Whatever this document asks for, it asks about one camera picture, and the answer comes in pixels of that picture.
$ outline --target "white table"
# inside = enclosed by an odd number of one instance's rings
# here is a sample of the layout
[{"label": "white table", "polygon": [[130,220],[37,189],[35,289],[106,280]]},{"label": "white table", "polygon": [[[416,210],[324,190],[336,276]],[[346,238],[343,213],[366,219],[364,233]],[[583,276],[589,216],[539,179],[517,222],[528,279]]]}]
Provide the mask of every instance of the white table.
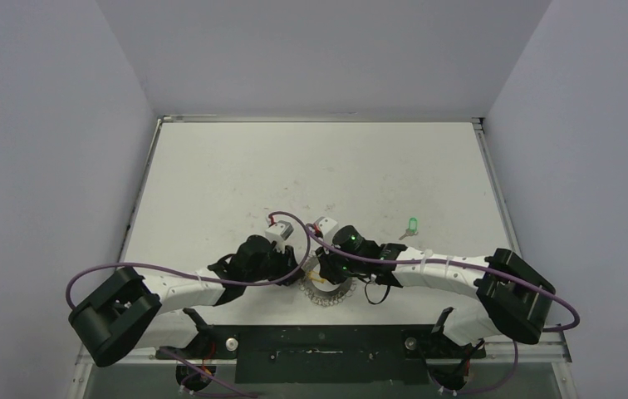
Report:
[{"label": "white table", "polygon": [[[415,217],[419,234],[404,244],[441,254],[509,248],[471,123],[165,123],[154,151],[126,261],[206,267],[262,234],[276,209],[309,222],[330,216],[378,243],[398,241]],[[300,258],[304,233],[297,227],[289,241]],[[375,300],[385,288],[368,291]],[[372,307],[358,283],[343,303],[320,308],[296,284],[248,288],[199,312],[214,324],[414,324],[476,304],[393,288]]]}]

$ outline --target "bolt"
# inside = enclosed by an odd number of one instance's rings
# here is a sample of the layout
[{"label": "bolt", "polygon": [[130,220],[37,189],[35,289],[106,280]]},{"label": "bolt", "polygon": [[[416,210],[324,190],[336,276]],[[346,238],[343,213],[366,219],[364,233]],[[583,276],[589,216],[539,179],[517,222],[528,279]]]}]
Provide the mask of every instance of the bolt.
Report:
[{"label": "bolt", "polygon": [[413,337],[405,339],[405,347],[410,351],[414,351],[417,348],[417,340]]},{"label": "bolt", "polygon": [[229,352],[233,352],[238,349],[238,340],[236,338],[229,338],[226,340],[226,349]]}]

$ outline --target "metal frame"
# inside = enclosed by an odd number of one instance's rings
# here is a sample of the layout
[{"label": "metal frame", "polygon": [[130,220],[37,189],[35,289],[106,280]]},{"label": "metal frame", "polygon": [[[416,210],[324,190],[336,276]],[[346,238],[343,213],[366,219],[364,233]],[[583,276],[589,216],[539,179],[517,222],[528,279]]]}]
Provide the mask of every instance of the metal frame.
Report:
[{"label": "metal frame", "polygon": [[[155,132],[153,134],[150,148],[148,151],[147,159],[145,162],[145,168],[143,177],[140,182],[138,193],[135,197],[133,209],[130,214],[129,222],[125,232],[125,237],[121,243],[120,253],[118,260],[122,261],[125,257],[125,251],[127,243],[130,241],[130,236],[133,231],[133,224],[135,217],[140,207],[140,201],[143,196],[145,183],[150,173],[150,166],[152,164],[153,156],[155,155],[155,149],[157,148],[159,134],[162,130],[164,123],[199,123],[199,122],[470,122],[473,124],[475,130],[476,139],[478,141],[478,148],[480,154],[483,157],[485,169],[488,172],[490,179],[490,185],[493,188],[493,195],[498,205],[501,220],[505,229],[505,234],[508,237],[508,242],[512,247],[512,250],[518,254],[520,253],[519,242],[517,235],[514,232],[512,220],[507,209],[507,205],[502,191],[498,183],[498,178],[495,174],[492,159],[490,157],[490,151],[488,149],[487,142],[485,140],[485,133],[483,131],[483,123],[480,118],[471,118],[470,120],[459,119],[439,119],[439,118],[409,118],[400,116],[365,116],[359,115],[356,112],[343,112],[343,113],[331,113],[327,115],[310,115],[310,116],[221,116],[221,115],[169,115],[161,116],[157,119],[155,126]],[[494,337],[489,339],[486,345],[486,351],[488,356],[485,359],[478,359],[478,363],[493,363],[511,362],[514,355],[513,345],[509,338],[506,337]],[[573,382],[573,377],[570,370],[570,353],[566,340],[562,333],[548,333],[543,334],[542,339],[538,345],[519,345],[519,361],[520,362],[550,362],[554,370],[554,375],[557,379],[557,385],[562,398],[574,399],[578,398],[576,387]],[[136,349],[132,351],[128,356],[124,357],[116,364],[155,364],[155,362],[161,363],[174,363],[171,360],[159,360],[155,358],[155,351],[151,349]],[[209,360],[205,364],[208,365],[227,365],[235,364],[236,360]],[[435,360],[433,364],[443,364],[444,361]],[[93,368],[93,360],[89,352],[82,346],[80,353],[76,360],[76,369],[70,390],[67,397],[71,399],[79,399],[84,397],[86,384],[89,380],[91,369]]]}]

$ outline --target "green object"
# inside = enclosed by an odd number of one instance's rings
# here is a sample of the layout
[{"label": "green object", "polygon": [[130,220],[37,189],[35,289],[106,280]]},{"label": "green object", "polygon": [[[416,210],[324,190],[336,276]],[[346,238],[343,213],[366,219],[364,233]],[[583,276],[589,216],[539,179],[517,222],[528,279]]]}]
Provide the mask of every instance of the green object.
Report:
[{"label": "green object", "polygon": [[410,218],[410,223],[407,225],[407,229],[411,233],[417,232],[417,218]]}]

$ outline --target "gray wall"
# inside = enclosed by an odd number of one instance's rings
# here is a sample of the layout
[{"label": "gray wall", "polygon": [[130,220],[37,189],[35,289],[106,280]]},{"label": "gray wall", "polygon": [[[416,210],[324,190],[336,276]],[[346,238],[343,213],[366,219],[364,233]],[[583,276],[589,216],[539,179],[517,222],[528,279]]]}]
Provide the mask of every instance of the gray wall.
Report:
[{"label": "gray wall", "polygon": [[0,1],[0,398],[66,395],[64,285],[115,259],[154,123],[93,0]]},{"label": "gray wall", "polygon": [[628,2],[554,0],[486,127],[526,258],[583,316],[579,392],[628,397]]},{"label": "gray wall", "polygon": [[97,0],[161,114],[485,115],[550,0]]}]

